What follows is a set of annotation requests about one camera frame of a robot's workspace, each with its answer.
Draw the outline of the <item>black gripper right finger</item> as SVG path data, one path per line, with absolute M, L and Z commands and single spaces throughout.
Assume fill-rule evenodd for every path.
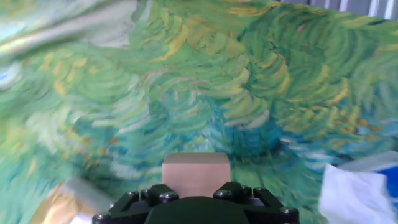
M 264 187 L 251 188 L 238 182 L 227 182 L 213 193 L 213 198 L 226 202 L 228 212 L 244 215 L 248 223 L 300 223 L 299 210 L 283 205 Z

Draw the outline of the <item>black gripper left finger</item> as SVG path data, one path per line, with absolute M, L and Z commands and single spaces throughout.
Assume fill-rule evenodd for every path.
M 174 200 L 179 195 L 165 184 L 156 184 L 140 192 L 127 192 L 107 211 L 94 215 L 92 224 L 144 224 L 156 206 Z

